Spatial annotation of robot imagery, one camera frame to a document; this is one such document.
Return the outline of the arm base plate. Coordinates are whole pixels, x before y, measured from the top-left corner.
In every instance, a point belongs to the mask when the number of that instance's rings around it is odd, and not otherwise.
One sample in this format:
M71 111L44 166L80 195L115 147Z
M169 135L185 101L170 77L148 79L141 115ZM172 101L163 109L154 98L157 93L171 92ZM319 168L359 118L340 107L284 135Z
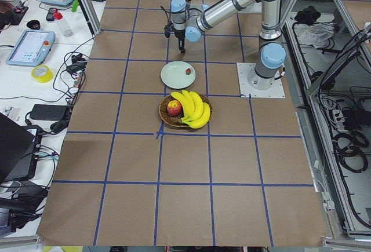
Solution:
M255 63L237 63L240 96L243 98L285 98L277 70L272 78L261 78L255 72Z

